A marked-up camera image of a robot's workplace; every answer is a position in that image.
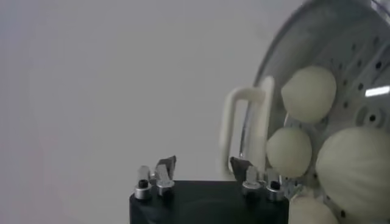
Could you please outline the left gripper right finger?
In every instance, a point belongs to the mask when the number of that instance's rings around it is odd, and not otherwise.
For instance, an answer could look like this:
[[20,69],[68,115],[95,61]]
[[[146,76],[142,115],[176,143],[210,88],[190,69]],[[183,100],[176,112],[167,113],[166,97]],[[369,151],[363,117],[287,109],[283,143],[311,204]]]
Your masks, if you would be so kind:
[[235,180],[242,185],[245,197],[257,197],[261,193],[272,202],[282,201],[285,192],[273,173],[261,173],[250,161],[231,157],[229,159]]

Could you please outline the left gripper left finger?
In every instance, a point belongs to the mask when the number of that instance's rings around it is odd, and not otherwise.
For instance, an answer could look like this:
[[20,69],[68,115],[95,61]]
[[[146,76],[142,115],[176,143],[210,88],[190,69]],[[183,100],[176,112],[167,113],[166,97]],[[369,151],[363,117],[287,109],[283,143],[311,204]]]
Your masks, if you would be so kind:
[[152,187],[157,188],[157,195],[164,197],[173,191],[175,182],[173,180],[174,169],[176,166],[176,156],[170,156],[160,159],[155,166],[154,180],[152,184],[152,174],[148,166],[140,166],[138,169],[138,179],[134,190],[134,197],[137,200],[148,200],[152,197]]

